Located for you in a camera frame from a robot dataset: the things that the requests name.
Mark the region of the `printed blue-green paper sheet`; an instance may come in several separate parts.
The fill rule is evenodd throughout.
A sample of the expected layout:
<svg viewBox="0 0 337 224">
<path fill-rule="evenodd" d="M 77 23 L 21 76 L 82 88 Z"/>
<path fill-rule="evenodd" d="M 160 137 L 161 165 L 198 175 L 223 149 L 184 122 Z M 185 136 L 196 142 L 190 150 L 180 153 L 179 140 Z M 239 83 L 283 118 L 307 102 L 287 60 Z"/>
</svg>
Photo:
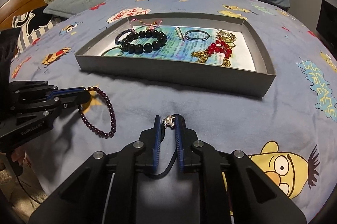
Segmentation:
<svg viewBox="0 0 337 224">
<path fill-rule="evenodd" d="M 184 42 L 178 38 L 176 27 L 181 28 L 185 38 Z M 99 55 L 197 63 L 197 59 L 192 57 L 191 53 L 207 49 L 217 40 L 216 35 L 221 30 L 223 29 L 168 25 L 149 30 L 144 26 L 134 26 L 132 29 L 121 32 L 121 35 L 117 36 L 115 41 Z M 231 68 L 256 71 L 253 57 L 243 34 L 230 30 L 223 31 L 231 32 L 237 38 L 230 58 Z M 217 53 L 204 64 L 221 66 L 222 61 L 223 55 Z"/>
</svg>

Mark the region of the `gold round hair clip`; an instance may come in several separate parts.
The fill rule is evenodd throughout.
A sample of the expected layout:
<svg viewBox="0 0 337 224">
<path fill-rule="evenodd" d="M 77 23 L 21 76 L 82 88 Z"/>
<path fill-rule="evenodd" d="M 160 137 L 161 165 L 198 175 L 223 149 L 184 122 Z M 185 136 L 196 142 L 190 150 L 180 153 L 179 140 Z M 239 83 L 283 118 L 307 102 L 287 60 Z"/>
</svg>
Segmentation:
<svg viewBox="0 0 337 224">
<path fill-rule="evenodd" d="M 219 31 L 217 33 L 216 38 L 219 39 L 219 40 L 224 41 L 227 44 L 230 44 L 230 47 L 235 47 L 236 46 L 235 42 L 236 42 L 237 38 L 231 32 L 227 32 L 227 31 L 221 30 L 221 31 Z"/>
</svg>

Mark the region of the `red bead gold tassel charm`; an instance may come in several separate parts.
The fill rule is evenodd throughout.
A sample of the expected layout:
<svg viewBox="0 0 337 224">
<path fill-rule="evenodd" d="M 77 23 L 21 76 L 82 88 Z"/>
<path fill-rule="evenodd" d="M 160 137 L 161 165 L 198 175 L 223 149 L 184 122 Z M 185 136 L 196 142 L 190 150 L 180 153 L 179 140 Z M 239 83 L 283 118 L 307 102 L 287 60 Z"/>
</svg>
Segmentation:
<svg viewBox="0 0 337 224">
<path fill-rule="evenodd" d="M 191 56 L 196 58 L 197 63 L 206 63 L 214 54 L 222 54 L 223 61 L 221 66 L 231 67 L 230 58 L 233 54 L 233 48 L 236 46 L 234 41 L 229 39 L 218 38 L 214 43 L 211 43 L 207 49 L 202 51 L 194 51 Z"/>
</svg>

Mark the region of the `grey cardboard tray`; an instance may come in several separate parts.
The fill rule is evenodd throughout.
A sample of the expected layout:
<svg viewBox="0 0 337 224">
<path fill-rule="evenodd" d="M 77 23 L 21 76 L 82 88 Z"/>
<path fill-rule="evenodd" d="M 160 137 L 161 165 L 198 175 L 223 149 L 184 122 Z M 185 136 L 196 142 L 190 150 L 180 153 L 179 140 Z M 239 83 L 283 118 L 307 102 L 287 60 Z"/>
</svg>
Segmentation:
<svg viewBox="0 0 337 224">
<path fill-rule="evenodd" d="M 116 48 L 115 38 L 127 29 L 145 30 L 154 22 L 166 33 L 163 49 L 150 54 L 127 54 Z M 236 36 L 230 58 L 223 67 L 223 54 L 197 63 L 191 56 L 215 41 L 218 31 Z M 243 19 L 204 13 L 154 13 L 123 18 L 88 41 L 75 53 L 82 71 L 112 74 L 156 82 L 265 96 L 277 73 L 270 55 L 254 28 Z"/>
</svg>

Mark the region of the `blue cartoon bed sheet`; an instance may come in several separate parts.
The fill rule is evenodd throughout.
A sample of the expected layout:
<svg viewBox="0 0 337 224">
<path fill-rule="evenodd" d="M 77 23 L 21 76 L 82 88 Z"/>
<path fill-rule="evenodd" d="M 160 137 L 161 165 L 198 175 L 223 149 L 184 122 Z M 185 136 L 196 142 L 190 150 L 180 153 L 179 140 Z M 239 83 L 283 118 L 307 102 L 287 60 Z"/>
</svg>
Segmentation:
<svg viewBox="0 0 337 224">
<path fill-rule="evenodd" d="M 262 99 L 176 84 L 83 73 L 75 59 L 94 35 L 136 11 L 245 17 L 261 37 L 277 76 Z M 26 147 L 45 192 L 52 192 L 97 149 L 115 152 L 152 125 L 155 115 L 181 114 L 201 139 L 221 151 L 257 154 L 268 141 L 282 152 L 314 159 L 315 177 L 295 167 L 290 194 L 312 220 L 336 184 L 336 60 L 299 20 L 256 0 L 107 0 L 47 31 L 11 63 L 15 80 L 46 80 L 60 88 L 97 86 L 116 113 L 113 138 L 100 139 L 76 114 Z"/>
</svg>

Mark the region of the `striped cartoon pillow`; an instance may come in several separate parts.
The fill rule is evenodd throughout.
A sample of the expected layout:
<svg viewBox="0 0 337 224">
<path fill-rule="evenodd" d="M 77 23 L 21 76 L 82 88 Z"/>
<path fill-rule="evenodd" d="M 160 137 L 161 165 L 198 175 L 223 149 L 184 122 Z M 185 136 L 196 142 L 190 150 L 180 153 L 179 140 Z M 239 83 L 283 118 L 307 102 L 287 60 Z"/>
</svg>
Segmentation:
<svg viewBox="0 0 337 224">
<path fill-rule="evenodd" d="M 21 30 L 17 41 L 19 53 L 22 53 L 55 25 L 65 20 L 63 17 L 44 13 L 44 10 L 45 7 L 43 6 L 22 15 L 13 16 L 12 28 L 20 28 Z"/>
</svg>

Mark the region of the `pearl hair clip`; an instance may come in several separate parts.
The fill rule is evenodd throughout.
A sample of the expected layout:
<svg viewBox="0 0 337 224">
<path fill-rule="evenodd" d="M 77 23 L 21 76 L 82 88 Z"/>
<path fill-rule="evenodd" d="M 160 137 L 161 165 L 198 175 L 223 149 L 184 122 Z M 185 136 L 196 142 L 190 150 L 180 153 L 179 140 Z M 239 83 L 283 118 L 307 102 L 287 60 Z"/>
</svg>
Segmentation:
<svg viewBox="0 0 337 224">
<path fill-rule="evenodd" d="M 176 33 L 177 33 L 177 36 L 178 36 L 178 38 L 181 40 L 181 41 L 185 41 L 185 38 L 184 38 L 184 36 L 183 36 L 183 33 L 182 33 L 182 31 L 181 31 L 181 28 L 180 27 L 176 27 L 175 28 L 175 31 L 176 31 Z"/>
</svg>

